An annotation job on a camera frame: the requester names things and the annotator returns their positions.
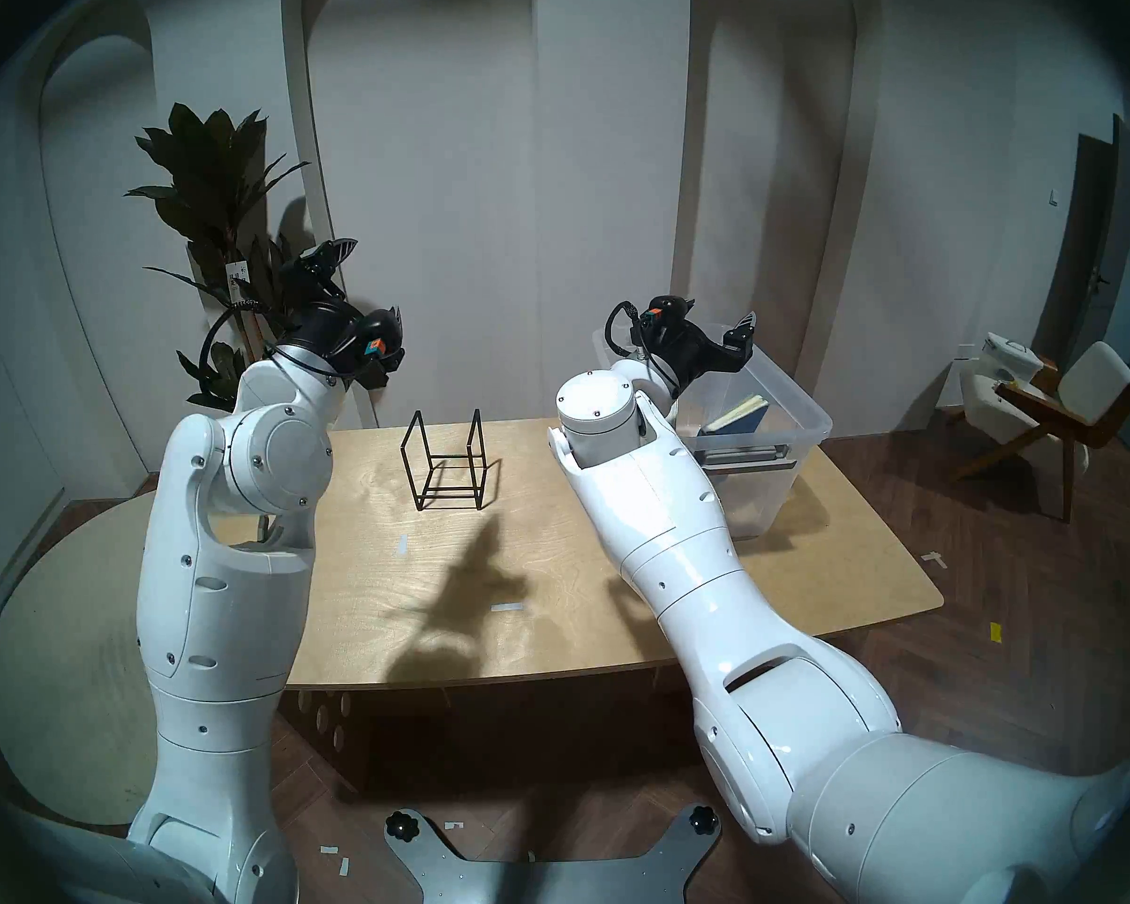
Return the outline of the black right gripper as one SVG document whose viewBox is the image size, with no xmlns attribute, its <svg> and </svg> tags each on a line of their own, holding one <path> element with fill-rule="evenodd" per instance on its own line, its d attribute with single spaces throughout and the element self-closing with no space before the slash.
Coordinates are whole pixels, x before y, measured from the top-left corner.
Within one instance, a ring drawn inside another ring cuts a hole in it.
<svg viewBox="0 0 1130 904">
<path fill-rule="evenodd" d="M 640 344 L 670 390 L 686 390 L 710 372 L 736 374 L 746 365 L 746 353 L 753 353 L 755 312 L 716 342 L 687 318 L 694 305 L 695 299 L 681 295 L 655 297 L 638 318 Z"/>
</svg>

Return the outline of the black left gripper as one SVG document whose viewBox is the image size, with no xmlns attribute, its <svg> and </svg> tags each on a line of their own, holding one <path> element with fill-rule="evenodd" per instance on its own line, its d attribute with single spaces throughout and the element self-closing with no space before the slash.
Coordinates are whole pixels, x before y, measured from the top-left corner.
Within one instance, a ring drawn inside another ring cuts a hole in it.
<svg viewBox="0 0 1130 904">
<path fill-rule="evenodd" d="M 334 271 L 358 240 L 328 240 L 284 263 L 278 271 L 285 319 L 279 347 L 299 347 L 334 374 L 372 390 L 388 386 L 405 359 L 405 325 L 394 305 L 364 314 L 334 282 Z"/>
</svg>

